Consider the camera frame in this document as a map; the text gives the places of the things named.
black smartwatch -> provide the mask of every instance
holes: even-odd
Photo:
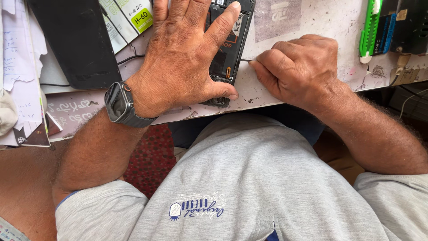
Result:
[[[143,118],[135,114],[131,87],[124,82],[116,82],[107,90],[104,101],[108,117],[114,123],[122,123],[131,127],[149,126],[156,118]]]

fingernail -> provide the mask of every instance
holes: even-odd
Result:
[[[231,3],[229,6],[231,6],[232,8],[238,8],[241,4],[238,1],[235,1],[233,3]]]
[[[237,95],[229,95],[228,98],[231,100],[237,100],[238,96]]]

watch strap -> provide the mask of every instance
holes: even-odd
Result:
[[[155,118],[139,117],[138,115],[135,114],[135,109],[132,108],[129,115],[120,123],[131,127],[143,128],[143,127],[148,127],[156,119],[157,117]]]

green label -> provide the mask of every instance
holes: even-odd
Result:
[[[132,17],[131,22],[134,24],[137,30],[142,33],[153,24],[153,17],[147,8],[144,8],[139,13],[134,15],[134,17]]]

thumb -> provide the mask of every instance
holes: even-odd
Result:
[[[227,97],[231,100],[238,99],[238,92],[235,87],[229,83],[211,81],[211,89],[208,93],[208,99]]]
[[[274,76],[263,64],[256,60],[252,60],[248,62],[248,64],[256,71],[259,82],[264,85],[273,96],[278,96],[278,78]]]

